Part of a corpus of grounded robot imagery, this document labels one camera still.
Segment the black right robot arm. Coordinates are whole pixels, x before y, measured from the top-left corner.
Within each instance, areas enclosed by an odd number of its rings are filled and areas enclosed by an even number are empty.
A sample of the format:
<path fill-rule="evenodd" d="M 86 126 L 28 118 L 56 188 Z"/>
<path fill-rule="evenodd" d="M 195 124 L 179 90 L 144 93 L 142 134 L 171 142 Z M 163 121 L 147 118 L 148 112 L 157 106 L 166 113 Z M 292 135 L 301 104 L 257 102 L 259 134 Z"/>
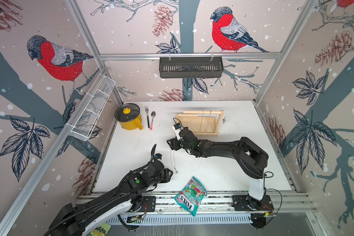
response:
<path fill-rule="evenodd" d="M 175 138 L 167 140 L 171 150 L 183 149 L 196 158 L 225 157 L 234 159 L 249 177 L 246 208 L 260 210 L 265 200 L 265 168 L 268 154 L 247 137 L 232 142 L 198 139 L 188 128 L 175 130 Z"/>

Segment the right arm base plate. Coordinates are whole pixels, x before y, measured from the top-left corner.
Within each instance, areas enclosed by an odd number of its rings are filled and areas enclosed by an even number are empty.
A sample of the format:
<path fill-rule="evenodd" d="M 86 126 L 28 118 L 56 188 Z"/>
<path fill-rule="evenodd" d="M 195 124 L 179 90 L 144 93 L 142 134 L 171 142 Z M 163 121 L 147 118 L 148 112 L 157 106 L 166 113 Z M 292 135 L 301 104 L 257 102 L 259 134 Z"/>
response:
<path fill-rule="evenodd" d="M 235 211 L 274 211 L 269 195 L 264 195 L 262 200 L 257 200 L 249 195 L 233 195 L 232 207 Z"/>

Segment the wooden jewelry display stand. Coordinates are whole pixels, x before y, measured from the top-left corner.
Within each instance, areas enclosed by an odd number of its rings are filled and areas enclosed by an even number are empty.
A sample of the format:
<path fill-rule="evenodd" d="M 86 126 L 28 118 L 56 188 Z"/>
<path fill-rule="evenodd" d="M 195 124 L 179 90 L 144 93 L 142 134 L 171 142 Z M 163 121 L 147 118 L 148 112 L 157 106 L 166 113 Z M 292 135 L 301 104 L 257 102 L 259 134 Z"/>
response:
<path fill-rule="evenodd" d="M 183 127 L 188 127 L 196 136 L 217 137 L 223 118 L 224 110 L 183 111 L 176 114 L 177 121 L 182 123 Z"/>

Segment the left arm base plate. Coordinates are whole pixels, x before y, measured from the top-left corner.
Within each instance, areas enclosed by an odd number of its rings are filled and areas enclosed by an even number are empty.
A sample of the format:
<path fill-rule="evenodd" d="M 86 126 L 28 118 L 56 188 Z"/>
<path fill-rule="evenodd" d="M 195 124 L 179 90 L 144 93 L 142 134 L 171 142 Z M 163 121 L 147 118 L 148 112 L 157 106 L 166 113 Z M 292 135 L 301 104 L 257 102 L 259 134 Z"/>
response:
<path fill-rule="evenodd" d="M 131 208 L 128 212 L 154 212 L 156 206 L 155 196 L 137 196 L 131 199 Z"/>

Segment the yellow green paper packet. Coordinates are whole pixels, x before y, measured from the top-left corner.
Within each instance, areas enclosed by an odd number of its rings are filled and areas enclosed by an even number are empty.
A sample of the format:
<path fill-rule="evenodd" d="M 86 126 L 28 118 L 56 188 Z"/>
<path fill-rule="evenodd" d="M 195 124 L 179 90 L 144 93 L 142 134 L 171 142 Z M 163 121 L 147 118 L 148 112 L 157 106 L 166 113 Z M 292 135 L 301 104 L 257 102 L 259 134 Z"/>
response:
<path fill-rule="evenodd" d="M 89 236 L 106 236 L 111 229 L 111 225 L 103 223 L 92 230 Z"/>

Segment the green Foxs candy bag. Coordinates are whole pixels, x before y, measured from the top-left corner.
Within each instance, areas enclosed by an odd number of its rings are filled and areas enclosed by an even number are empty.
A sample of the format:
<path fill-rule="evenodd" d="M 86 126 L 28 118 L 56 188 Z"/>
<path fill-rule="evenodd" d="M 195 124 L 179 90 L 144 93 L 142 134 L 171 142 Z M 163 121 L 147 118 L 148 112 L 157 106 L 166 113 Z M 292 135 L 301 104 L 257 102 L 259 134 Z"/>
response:
<path fill-rule="evenodd" d="M 174 200 L 182 209 L 192 216 L 196 216 L 199 205 L 205 196 L 207 196 L 205 187 L 197 178 L 192 177 L 184 189 L 174 197 Z"/>

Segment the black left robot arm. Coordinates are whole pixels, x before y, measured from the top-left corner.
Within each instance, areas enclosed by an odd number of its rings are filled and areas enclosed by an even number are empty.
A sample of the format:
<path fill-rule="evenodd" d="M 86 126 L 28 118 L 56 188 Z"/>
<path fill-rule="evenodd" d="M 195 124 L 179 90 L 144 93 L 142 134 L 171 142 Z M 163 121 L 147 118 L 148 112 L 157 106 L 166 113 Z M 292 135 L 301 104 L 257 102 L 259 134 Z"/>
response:
<path fill-rule="evenodd" d="M 128 172 L 117 187 L 85 204 L 65 205 L 51 223 L 46 236 L 87 236 L 113 216 L 142 207 L 143 194 L 152 186 L 168 183 L 173 172 L 161 162 L 162 155 L 152 147 L 150 161 Z"/>

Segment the yellow pot with glass lid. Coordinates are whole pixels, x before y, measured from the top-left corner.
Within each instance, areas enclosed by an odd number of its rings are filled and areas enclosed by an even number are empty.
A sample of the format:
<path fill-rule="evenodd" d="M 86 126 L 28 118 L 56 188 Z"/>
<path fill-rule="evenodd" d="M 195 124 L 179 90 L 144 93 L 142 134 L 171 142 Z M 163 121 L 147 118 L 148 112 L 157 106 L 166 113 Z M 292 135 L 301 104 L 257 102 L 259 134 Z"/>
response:
<path fill-rule="evenodd" d="M 134 103 L 123 104 L 115 111 L 115 118 L 125 130 L 142 130 L 140 107 Z"/>

